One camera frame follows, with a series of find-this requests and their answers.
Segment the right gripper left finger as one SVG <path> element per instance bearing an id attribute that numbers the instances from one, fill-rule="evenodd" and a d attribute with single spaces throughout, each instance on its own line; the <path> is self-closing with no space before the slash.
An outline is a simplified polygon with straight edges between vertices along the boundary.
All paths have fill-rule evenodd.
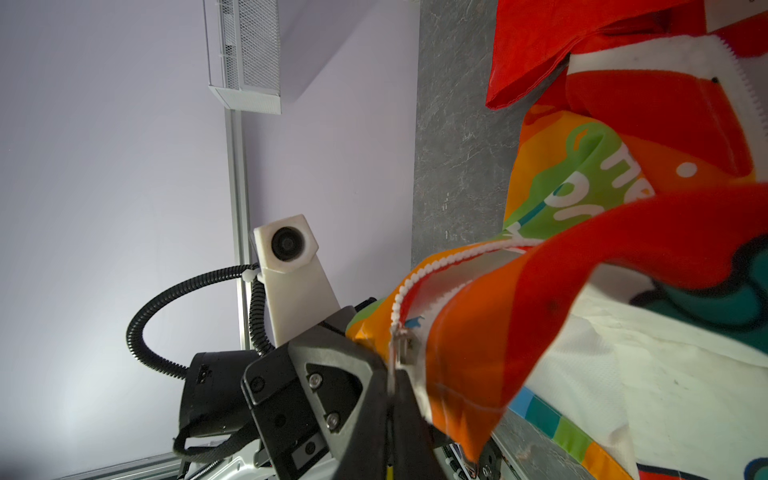
<path id="1" fill-rule="evenodd" d="M 388 462 L 389 374 L 367 364 L 332 363 L 345 373 L 365 373 L 368 383 L 356 406 L 354 429 L 339 460 L 334 479 L 386 479 Z"/>

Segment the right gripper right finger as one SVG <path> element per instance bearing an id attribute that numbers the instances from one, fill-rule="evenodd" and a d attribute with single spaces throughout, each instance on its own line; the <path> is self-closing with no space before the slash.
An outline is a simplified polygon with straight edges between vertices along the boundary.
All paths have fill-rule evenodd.
<path id="1" fill-rule="evenodd" d="M 392 459 L 395 480 L 444 480 L 432 439 L 421 416 L 409 376 L 395 372 L 392 397 Z"/>

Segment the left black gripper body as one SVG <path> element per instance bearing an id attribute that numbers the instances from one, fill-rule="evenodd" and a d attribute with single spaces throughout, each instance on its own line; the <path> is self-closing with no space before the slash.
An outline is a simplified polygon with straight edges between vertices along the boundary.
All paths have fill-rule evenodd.
<path id="1" fill-rule="evenodd" d="M 300 479 L 331 452 L 284 345 L 245 369 L 251 416 L 280 479 Z"/>

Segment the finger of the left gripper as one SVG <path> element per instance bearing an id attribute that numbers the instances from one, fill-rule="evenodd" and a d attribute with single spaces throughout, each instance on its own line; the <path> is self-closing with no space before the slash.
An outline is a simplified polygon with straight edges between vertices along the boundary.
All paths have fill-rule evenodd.
<path id="1" fill-rule="evenodd" d="M 345 450 L 369 375 L 345 373 L 332 363 L 385 368 L 378 354 L 350 340 L 345 331 L 357 310 L 345 306 L 288 343 L 288 354 L 331 450 Z"/>

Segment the rainbow red kids jacket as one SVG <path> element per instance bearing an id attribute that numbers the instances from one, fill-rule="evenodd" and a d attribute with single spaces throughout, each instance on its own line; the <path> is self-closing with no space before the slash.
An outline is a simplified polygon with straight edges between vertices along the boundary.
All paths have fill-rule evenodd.
<path id="1" fill-rule="evenodd" d="M 478 462 L 513 412 L 597 479 L 767 475 L 767 5 L 502 1 L 502 232 L 346 335 Z"/>

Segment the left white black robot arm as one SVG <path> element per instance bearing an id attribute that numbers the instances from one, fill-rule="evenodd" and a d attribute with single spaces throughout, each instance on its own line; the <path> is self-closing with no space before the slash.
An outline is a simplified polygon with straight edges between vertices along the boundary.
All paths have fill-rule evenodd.
<path id="1" fill-rule="evenodd" d="M 211 454 L 211 478 L 328 478 L 346 453 L 380 356 L 348 339 L 347 306 L 274 351 L 197 354 L 186 375 L 183 440 L 238 431 L 227 455 Z"/>

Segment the small white mesh basket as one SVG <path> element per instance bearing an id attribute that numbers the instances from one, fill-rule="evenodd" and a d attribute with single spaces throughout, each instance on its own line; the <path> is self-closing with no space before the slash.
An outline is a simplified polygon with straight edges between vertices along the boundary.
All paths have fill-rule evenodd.
<path id="1" fill-rule="evenodd" d="M 228 110 L 279 115 L 298 100 L 373 1 L 205 1 L 209 89 Z"/>

